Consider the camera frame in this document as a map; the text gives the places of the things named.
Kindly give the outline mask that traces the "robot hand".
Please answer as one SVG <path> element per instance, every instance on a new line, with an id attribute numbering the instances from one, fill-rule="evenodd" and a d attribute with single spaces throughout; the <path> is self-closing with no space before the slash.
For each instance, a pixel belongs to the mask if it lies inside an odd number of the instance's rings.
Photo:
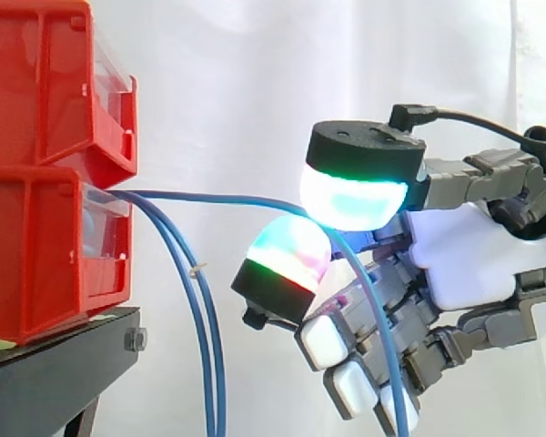
<path id="1" fill-rule="evenodd" d="M 306 216 L 265 227 L 231 287 L 248 326 L 293 332 L 342 418 L 408 435 L 445 370 L 546 331 L 546 127 L 322 121 L 301 192 Z"/>

